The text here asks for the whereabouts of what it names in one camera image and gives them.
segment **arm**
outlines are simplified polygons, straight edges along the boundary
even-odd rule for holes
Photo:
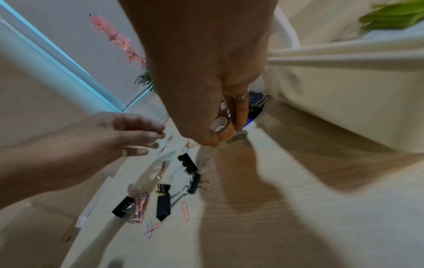
[[[165,127],[138,114],[99,113],[66,129],[0,148],[0,209],[77,185],[122,156],[158,148]]]
[[[247,87],[265,65],[277,0],[120,0],[143,43],[155,89],[183,136],[216,146],[209,130],[224,95],[235,130]]]

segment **person's left hand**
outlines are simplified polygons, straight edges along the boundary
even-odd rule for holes
[[[34,174],[50,190],[79,184],[122,156],[141,156],[165,138],[158,121],[129,113],[98,113],[75,125],[18,146]]]

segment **table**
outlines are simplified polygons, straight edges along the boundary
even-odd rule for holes
[[[183,198],[150,239],[146,220],[111,211],[129,184],[152,189],[169,161],[171,194],[188,183],[177,160],[186,139],[171,120],[160,155],[129,158],[76,238],[63,268],[81,267],[422,267],[422,155],[395,152],[270,100],[248,138],[189,155],[207,190]],[[155,218],[153,193],[145,219]]]

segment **person's right hand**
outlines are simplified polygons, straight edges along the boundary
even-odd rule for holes
[[[121,0],[142,40],[153,83],[180,134],[218,145],[209,129],[225,97],[236,131],[247,87],[265,65],[277,0]]]

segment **ring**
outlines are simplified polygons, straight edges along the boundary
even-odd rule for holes
[[[247,95],[249,94],[249,92],[246,92],[246,94],[244,94],[243,96],[233,96],[233,98],[236,98],[236,99],[244,99]]]

